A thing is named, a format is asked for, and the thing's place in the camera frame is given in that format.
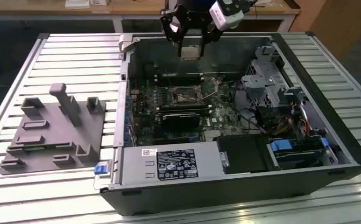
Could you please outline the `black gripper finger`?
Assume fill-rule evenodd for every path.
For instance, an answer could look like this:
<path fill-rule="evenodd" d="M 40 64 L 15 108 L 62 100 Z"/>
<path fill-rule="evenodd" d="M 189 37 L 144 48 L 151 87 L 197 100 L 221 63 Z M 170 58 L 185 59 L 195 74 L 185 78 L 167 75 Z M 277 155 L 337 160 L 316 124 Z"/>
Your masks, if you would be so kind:
<path fill-rule="evenodd" d="M 166 39 L 177 46 L 177 56 L 182 54 L 183 39 L 189 28 L 186 19 L 186 8 L 175 4 L 174 9 L 165 8 L 161 11 L 161 24 Z"/>
<path fill-rule="evenodd" d="M 209 23 L 198 23 L 198 28 L 201 29 L 201 42 L 199 42 L 199 56 L 203 56 L 205 46 L 210 42 L 217 42 L 222 36 L 222 31 L 215 25 Z"/>

